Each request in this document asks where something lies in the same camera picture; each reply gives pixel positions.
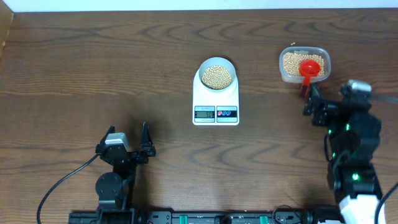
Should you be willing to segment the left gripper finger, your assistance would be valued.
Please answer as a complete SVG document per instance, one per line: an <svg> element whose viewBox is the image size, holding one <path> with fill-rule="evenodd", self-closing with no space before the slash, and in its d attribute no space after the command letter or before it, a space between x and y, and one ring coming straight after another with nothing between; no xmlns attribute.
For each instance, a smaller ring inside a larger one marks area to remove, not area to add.
<svg viewBox="0 0 398 224"><path fill-rule="evenodd" d="M156 149L149 133L149 125L144 122L141 135L141 147L148 157L156 156Z"/></svg>
<svg viewBox="0 0 398 224"><path fill-rule="evenodd" d="M95 148L95 153L96 154L102 154L103 151L106 149L106 139L109 136L109 134L113 134L115 133L115 127L114 126L110 126L109 129L107 130L106 134L103 136L103 138L101 139L101 141L96 145Z"/></svg>

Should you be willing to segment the orange measuring scoop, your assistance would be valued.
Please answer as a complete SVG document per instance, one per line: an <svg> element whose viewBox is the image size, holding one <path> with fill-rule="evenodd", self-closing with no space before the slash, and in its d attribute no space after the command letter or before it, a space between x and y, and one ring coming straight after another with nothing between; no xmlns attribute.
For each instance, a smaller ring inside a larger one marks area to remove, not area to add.
<svg viewBox="0 0 398 224"><path fill-rule="evenodd" d="M303 60L299 65L299 73L303 77L302 86L300 89L300 97L305 98L308 94L308 88L311 83L311 78L316 77L321 70L321 66L314 60Z"/></svg>

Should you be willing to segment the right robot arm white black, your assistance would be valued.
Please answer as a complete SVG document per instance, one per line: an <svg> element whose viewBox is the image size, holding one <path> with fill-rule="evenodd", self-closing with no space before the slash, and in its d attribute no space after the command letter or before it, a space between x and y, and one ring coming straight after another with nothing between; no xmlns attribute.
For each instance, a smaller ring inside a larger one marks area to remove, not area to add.
<svg viewBox="0 0 398 224"><path fill-rule="evenodd" d="M338 205L311 218L317 223L385 223L383 193L371 162L381 132L381 121L369 112L371 87L351 80L340 94L342 100L328 100L314 83L307 90L303 115L328 130L324 138L327 180Z"/></svg>

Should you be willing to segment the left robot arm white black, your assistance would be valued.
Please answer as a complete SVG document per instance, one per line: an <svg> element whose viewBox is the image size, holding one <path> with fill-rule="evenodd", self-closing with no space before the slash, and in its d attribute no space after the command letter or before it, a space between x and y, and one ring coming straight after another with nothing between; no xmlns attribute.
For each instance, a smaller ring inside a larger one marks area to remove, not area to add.
<svg viewBox="0 0 398 224"><path fill-rule="evenodd" d="M96 146L95 153L113 170L101 175L95 185L99 197L96 223L145 223L147 218L132 205L132 195L137 166L149 162L156 155L149 126L143 124L141 148L129 151L129 142L124 133L110 127Z"/></svg>

